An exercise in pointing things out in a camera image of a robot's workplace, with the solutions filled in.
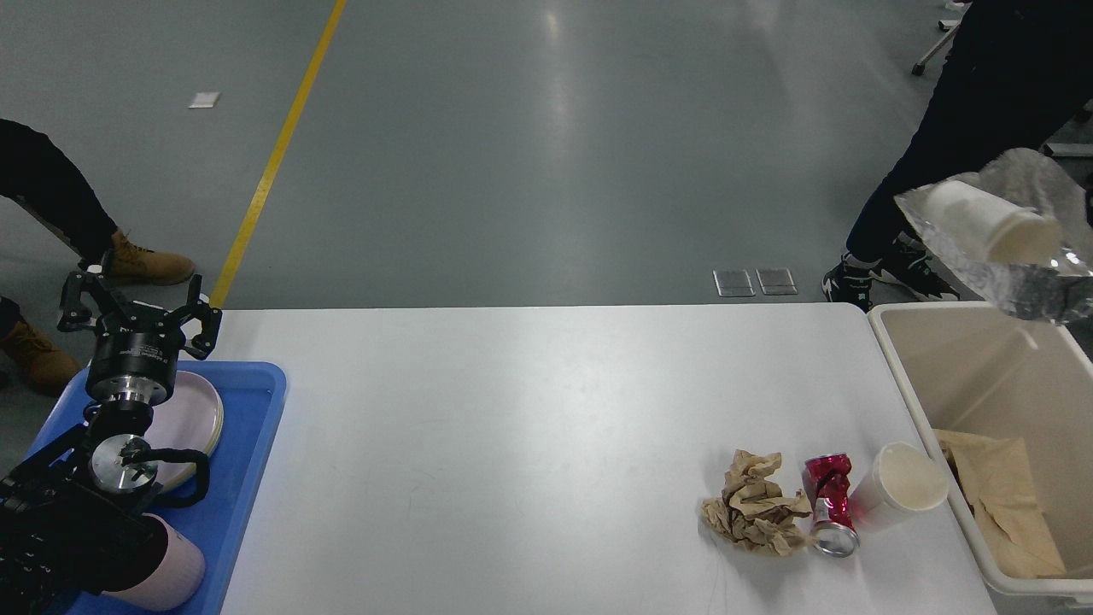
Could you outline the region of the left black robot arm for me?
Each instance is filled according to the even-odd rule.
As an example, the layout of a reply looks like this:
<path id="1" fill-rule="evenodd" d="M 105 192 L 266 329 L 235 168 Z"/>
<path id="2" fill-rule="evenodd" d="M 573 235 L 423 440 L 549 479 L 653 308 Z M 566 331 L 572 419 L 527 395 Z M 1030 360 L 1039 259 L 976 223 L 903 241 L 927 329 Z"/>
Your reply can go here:
<path id="1" fill-rule="evenodd" d="M 108 276 L 114 256 L 67 276 L 59 331 L 95 335 L 85 419 L 3 478 L 3 612 L 44 614 L 66 593 L 132 590 L 167 561 L 167 523 L 152 507 L 191 507 L 210 483 L 199 450 L 146 440 L 154 409 L 174 393 L 179 353 L 203 360 L 222 314 L 202 276 L 167 310 L 130 301 Z"/>

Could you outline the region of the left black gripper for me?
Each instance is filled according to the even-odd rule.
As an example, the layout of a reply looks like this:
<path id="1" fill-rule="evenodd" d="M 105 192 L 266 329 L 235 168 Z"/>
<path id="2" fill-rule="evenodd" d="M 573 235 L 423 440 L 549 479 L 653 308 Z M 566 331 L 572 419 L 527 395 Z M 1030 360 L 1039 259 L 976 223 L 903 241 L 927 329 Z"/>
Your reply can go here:
<path id="1" fill-rule="evenodd" d="M 202 275 L 189 280 L 186 301 L 161 319 L 161 327 L 133 330 L 132 303 L 114 287 L 114 250 L 67 275 L 60 292 L 57 330 L 93 331 L 95 351 L 89 364 L 85 392 L 95 401 L 137 401 L 157 406 L 175 390 L 180 351 L 205 360 L 216 347 L 223 312 L 208 303 Z M 187 338 L 184 326 L 200 324 Z"/>

